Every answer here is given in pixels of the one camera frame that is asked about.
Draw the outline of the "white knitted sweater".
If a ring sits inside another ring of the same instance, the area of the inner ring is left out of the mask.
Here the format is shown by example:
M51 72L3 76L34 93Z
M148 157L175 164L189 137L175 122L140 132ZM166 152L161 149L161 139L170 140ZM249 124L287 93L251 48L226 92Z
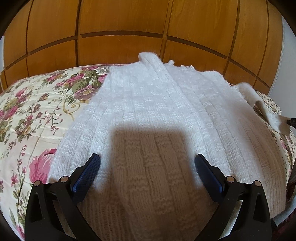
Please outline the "white knitted sweater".
M259 180L271 216L284 211L285 122L248 83L231 86L218 72L140 53L136 63L109 68L58 146L49 179L99 154L81 212L102 240L193 240L217 207L196 172L197 154L237 181Z

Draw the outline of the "wooden wardrobe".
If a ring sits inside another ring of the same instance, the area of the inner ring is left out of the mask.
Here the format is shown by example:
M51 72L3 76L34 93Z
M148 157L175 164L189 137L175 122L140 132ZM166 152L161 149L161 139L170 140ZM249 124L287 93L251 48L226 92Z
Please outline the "wooden wardrobe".
M283 47L282 16L269 1L22 1L16 10L1 33L2 89L153 52L268 93Z

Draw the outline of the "floral quilted bedspread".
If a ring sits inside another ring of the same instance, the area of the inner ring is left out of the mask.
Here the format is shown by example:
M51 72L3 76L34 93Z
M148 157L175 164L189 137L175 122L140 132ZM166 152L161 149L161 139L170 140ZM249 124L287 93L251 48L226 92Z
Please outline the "floral quilted bedspread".
M1 94L1 213L21 240L33 182L48 180L60 141L108 72L103 64L58 70Z

